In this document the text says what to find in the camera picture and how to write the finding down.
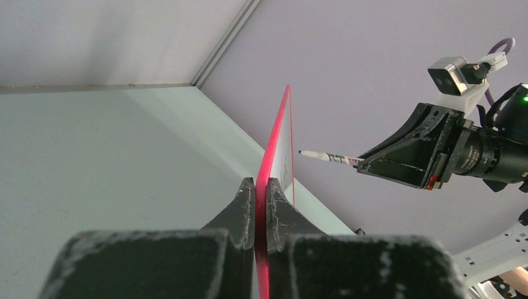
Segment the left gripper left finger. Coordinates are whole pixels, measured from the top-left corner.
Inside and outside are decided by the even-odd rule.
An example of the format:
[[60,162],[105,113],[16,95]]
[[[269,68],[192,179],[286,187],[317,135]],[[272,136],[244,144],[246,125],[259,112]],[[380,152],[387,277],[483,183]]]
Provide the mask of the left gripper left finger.
[[88,230],[60,249],[40,298],[251,298],[255,185],[197,230]]

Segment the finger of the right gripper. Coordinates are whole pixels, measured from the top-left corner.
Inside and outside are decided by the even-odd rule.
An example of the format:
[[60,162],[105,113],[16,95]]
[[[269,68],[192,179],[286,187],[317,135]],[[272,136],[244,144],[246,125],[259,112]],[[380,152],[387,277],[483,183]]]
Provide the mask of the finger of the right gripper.
[[442,123],[450,116],[450,109],[433,105],[430,103],[418,103],[407,121],[381,144],[361,154],[359,157],[367,159],[383,150],[388,150],[392,146],[397,146],[404,141],[426,141],[433,143],[440,137],[444,127]]
[[450,113],[437,141],[407,141],[385,149],[359,163],[357,172],[386,179],[416,189],[431,190],[460,136],[462,114]]

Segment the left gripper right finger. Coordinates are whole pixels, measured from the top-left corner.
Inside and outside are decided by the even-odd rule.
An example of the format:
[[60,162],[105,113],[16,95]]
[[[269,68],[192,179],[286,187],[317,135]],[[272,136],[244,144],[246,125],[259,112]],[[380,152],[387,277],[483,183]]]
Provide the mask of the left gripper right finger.
[[329,235],[266,189],[270,298],[465,298],[451,257],[412,235]]

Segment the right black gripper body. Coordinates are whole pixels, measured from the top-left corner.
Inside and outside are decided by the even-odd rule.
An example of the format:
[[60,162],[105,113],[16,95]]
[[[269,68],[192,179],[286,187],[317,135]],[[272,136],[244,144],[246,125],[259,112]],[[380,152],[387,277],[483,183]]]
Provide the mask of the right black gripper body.
[[482,179],[494,192],[510,184],[519,184],[518,189],[526,192],[527,137],[505,128],[463,128],[441,173],[443,181],[453,174]]

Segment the white whiteboard marker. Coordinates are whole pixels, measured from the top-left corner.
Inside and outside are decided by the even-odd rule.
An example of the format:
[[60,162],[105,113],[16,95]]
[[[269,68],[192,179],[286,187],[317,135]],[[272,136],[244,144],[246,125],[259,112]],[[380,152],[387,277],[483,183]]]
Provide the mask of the white whiteboard marker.
[[299,150],[298,153],[305,157],[319,159],[322,161],[329,161],[333,163],[346,164],[353,167],[358,167],[359,163],[364,160],[361,158],[311,150]]

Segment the pink framed whiteboard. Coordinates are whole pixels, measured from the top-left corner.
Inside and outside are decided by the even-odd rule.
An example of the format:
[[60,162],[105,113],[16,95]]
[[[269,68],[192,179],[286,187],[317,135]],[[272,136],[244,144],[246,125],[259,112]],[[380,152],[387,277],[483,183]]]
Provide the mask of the pink framed whiteboard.
[[294,188],[293,120],[291,86],[287,85],[275,118],[255,182],[255,258],[260,298],[269,298],[269,266],[266,240],[266,190],[277,178],[282,189]]

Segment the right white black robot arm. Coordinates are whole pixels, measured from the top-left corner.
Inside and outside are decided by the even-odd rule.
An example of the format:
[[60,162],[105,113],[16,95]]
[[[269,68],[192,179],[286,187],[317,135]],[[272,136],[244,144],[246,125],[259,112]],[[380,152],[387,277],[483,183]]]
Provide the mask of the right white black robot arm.
[[[460,108],[419,103],[396,133],[360,156],[357,170],[417,189],[438,189],[457,174],[494,192],[510,184],[527,192],[527,85],[513,86],[479,116],[475,125]],[[499,298],[490,279],[527,263],[527,213],[453,262],[469,298]]]

